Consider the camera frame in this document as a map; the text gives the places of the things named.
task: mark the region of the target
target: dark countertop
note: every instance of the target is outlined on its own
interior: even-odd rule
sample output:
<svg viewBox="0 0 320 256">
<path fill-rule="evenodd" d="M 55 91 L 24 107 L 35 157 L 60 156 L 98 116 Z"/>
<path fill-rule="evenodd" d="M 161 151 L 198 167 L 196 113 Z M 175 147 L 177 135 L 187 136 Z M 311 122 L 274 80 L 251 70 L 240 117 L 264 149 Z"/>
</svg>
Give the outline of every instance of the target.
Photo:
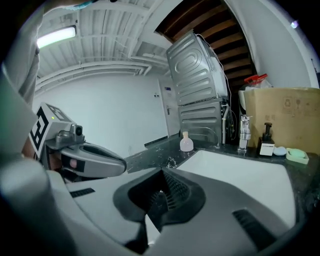
<svg viewBox="0 0 320 256">
<path fill-rule="evenodd" d="M 248 148 L 243 155 L 238 154 L 235 145 L 220 145 L 194 140 L 194 150 L 183 152 L 180 150 L 180 138 L 169 138 L 162 143 L 127 157 L 128 173 L 156 167 L 177 168 L 199 150 L 206 150 L 218 154 L 233 157 L 246 158 L 254 161 L 283 165 L 291 181 L 294 199 L 296 203 L 297 222 L 305 220 L 313 211 L 320 199 L 320 157 L 314 153 L 308 153 L 308 165 L 286 160 L 285 156 L 260 156 L 255 148 Z"/>
</svg>

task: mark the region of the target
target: white wall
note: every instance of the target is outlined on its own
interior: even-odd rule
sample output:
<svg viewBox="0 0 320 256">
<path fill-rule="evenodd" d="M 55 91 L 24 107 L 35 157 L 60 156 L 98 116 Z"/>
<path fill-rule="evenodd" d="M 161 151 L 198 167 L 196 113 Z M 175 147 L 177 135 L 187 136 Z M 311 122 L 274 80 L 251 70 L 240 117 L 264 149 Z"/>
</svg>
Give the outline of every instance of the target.
<svg viewBox="0 0 320 256">
<path fill-rule="evenodd" d="M 274 87 L 319 88 L 312 49 L 307 48 L 291 18 L 269 0 L 225 0 L 239 21 L 259 75 Z"/>
<path fill-rule="evenodd" d="M 158 80 L 148 76 L 89 76 L 65 83 L 33 100 L 61 108 L 83 126 L 89 143 L 126 158 L 144 144 L 167 136 Z"/>
</svg>

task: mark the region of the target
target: white sink basin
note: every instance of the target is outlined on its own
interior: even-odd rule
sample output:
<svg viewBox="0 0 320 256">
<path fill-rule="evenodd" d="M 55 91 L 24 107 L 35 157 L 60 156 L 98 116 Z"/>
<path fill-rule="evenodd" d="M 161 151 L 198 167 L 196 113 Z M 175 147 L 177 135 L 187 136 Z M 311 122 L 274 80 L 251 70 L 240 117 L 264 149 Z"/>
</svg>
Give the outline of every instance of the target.
<svg viewBox="0 0 320 256">
<path fill-rule="evenodd" d="M 200 150 L 178 169 L 234 185 L 273 211 L 289 228 L 296 223 L 291 182 L 280 164 Z"/>
</svg>

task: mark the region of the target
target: white bottle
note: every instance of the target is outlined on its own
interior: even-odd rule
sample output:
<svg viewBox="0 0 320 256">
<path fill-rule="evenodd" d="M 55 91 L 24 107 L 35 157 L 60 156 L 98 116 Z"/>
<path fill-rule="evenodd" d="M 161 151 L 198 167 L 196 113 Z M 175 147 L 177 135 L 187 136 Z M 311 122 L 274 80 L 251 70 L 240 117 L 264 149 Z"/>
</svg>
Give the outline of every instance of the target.
<svg viewBox="0 0 320 256">
<path fill-rule="evenodd" d="M 189 152 L 194 149 L 193 141 L 188 137 L 188 132 L 184 131 L 183 139 L 180 141 L 180 149 L 184 152 Z"/>
</svg>

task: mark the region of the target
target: green soap dish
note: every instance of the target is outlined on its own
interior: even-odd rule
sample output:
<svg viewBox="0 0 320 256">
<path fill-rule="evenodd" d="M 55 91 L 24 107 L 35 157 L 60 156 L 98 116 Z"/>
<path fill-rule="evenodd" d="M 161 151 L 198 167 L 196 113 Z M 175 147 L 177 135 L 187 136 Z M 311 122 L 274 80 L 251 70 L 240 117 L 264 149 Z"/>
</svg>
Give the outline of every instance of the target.
<svg viewBox="0 0 320 256">
<path fill-rule="evenodd" d="M 300 149 L 287 148 L 285 157 L 290 161 L 297 162 L 304 165 L 307 165 L 309 162 L 309 157 L 307 153 Z"/>
</svg>

